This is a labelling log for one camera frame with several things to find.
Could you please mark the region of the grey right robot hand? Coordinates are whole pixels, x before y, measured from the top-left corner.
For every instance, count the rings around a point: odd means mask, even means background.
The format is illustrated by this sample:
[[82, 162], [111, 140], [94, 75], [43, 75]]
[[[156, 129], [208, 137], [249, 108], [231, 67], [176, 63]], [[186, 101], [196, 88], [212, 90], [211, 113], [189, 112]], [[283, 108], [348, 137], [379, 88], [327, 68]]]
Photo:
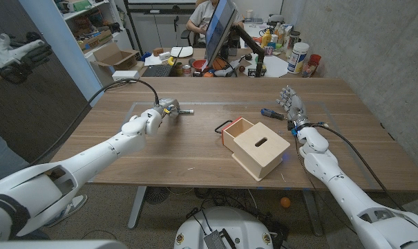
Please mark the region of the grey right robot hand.
[[287, 119], [293, 124], [295, 130], [298, 131], [310, 123], [305, 105], [290, 86], [281, 89], [280, 98], [276, 102], [287, 112]]

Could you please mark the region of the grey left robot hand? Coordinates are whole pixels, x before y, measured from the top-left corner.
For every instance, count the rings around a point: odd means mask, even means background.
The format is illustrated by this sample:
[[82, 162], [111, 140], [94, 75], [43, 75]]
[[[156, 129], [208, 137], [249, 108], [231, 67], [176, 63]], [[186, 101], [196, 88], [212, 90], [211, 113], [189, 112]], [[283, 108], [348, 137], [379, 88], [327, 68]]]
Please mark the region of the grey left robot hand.
[[180, 110], [180, 104], [173, 98], [161, 98], [159, 99], [159, 104], [155, 105], [153, 109], [156, 110], [162, 118], [166, 115], [171, 118], [177, 118]]

